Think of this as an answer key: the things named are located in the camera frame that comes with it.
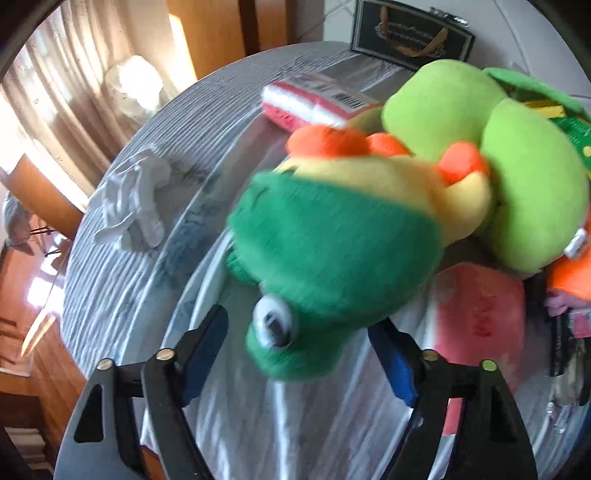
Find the green fabric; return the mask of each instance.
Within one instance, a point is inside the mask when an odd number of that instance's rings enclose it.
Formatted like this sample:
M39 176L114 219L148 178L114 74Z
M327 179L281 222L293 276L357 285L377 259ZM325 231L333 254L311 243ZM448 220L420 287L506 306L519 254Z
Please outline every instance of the green fabric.
M228 252L228 257L226 258L226 266L235 279L241 281L242 283L246 283L247 285L257 285L258 283L254 280L250 274L244 269L244 265L238 259L236 255L236 251L232 248Z
M554 124L512 99L493 111L480 149L500 203L489 244L508 267L534 273L562 254L584 220L583 164Z
M497 82L476 67L438 60L390 97L382 122L418 158L436 162L452 143L479 145L493 108L506 97Z
M587 152L591 148L591 125L574 116L553 118L551 121L569 138L587 169L587 175L591 177L591 156Z
M489 67L484 73L494 78L505 90L517 89L516 100L537 100L548 98L563 105L575 115L585 115L585 110L578 100L575 100L562 90L551 87L538 79L527 76L524 73L513 70Z
M228 225L230 270L298 317L297 339L283 351L247 336L261 369L283 380L324 375L350 335L400 307L441 256L440 226L427 215L294 175L255 175Z

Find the picture frame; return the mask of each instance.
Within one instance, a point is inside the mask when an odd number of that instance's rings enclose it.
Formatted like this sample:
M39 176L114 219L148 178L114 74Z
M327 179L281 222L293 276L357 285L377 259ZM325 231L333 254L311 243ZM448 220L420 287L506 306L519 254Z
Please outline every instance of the picture frame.
M392 0L359 0L351 49L411 70L439 59L466 61L475 36L466 28Z

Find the plush eye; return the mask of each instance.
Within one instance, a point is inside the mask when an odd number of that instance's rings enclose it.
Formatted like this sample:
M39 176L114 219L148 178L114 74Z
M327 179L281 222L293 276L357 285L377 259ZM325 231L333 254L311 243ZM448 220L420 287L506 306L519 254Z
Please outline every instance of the plush eye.
M263 348L285 348L296 338L296 321L289 305L275 295L265 295L257 302L252 327Z

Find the stuffed animal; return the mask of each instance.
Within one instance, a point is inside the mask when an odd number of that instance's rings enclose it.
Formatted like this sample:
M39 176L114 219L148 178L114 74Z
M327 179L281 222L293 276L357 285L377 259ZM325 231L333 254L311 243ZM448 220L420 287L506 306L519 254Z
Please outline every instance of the stuffed animal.
M439 60L390 97L382 122L430 162L457 142L479 147L495 192L482 238L507 267L531 274L560 257L573 239L585 219L589 187L566 135L509 94L550 98L569 114L584 114L576 100L526 75Z
M492 196L482 157L386 157L373 152L404 146L326 126L304 127L287 147L230 215L227 265L264 294L248 351L270 377L299 380L328 373L356 330L401 307Z

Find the orange fabric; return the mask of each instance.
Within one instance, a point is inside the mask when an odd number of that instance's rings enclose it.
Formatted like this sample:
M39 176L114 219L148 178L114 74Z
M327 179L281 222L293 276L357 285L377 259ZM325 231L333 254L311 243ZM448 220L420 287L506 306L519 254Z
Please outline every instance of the orange fabric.
M352 129L306 125L291 134L285 148L290 155L334 159L369 155L366 136Z
M591 214L587 217L585 230L591 232ZM547 287L549 290L570 293L582 300L591 300L591 245L574 260L560 257L554 262L550 266Z
M383 157L411 154L398 138L386 133L380 132L370 135L368 141L371 153L382 155Z
M437 170L449 185L466 178L470 173L490 172L488 162L480 154L478 147L470 142L457 142L451 145L437 163Z

